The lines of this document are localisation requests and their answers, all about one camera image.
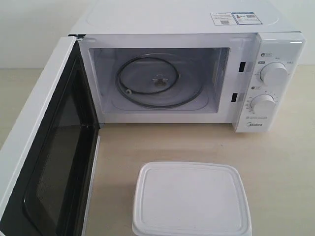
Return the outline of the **warning label sticker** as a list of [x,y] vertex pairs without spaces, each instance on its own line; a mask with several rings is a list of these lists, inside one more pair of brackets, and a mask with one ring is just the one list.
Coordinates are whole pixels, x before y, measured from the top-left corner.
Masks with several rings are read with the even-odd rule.
[[254,12],[220,12],[210,16],[216,26],[262,25]]

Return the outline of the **upper white control knob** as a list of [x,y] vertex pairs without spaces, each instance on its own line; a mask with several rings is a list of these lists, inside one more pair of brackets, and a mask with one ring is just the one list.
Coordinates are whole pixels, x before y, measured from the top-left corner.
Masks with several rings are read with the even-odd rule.
[[260,79],[267,86],[281,85],[286,82],[288,71],[280,62],[273,62],[265,67],[260,72]]

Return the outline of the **white plastic food container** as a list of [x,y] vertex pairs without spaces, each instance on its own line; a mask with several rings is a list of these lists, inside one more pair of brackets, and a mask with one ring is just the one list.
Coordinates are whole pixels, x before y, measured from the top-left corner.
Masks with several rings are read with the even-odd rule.
[[239,172],[201,162],[149,162],[139,171],[132,231],[137,236],[250,236]]

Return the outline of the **white microwave door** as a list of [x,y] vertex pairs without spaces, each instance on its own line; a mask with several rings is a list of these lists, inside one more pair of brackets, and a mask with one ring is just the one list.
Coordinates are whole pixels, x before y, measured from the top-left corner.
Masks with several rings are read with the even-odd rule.
[[82,236],[99,144],[84,35],[57,43],[0,151],[0,233]]

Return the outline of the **lower white timer knob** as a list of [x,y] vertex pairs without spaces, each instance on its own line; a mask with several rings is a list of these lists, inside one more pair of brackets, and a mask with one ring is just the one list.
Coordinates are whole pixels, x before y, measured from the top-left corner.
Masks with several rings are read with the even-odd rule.
[[258,115],[272,114],[275,105],[273,97],[268,94],[259,95],[251,101],[251,109]]

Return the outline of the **glass turntable plate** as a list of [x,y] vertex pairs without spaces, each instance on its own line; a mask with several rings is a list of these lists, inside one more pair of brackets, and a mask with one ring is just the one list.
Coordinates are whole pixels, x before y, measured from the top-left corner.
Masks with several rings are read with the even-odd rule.
[[205,75],[197,62],[171,53],[149,53],[120,66],[115,75],[119,93],[142,107],[170,109],[194,100]]

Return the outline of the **white microwave oven body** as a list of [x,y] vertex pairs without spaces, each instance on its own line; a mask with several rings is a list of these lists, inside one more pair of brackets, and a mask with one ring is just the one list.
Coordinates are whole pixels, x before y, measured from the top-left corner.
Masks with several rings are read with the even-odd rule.
[[[210,13],[254,12],[262,25],[216,26]],[[236,132],[268,131],[278,113],[305,45],[305,38],[266,0],[98,0],[79,18],[70,35],[84,35],[88,80],[100,123],[229,123]],[[126,61],[149,53],[171,53],[198,63],[202,92],[170,109],[132,103],[116,88]],[[288,78],[267,86],[266,65],[280,62]],[[258,115],[251,101],[268,94],[272,114]]]

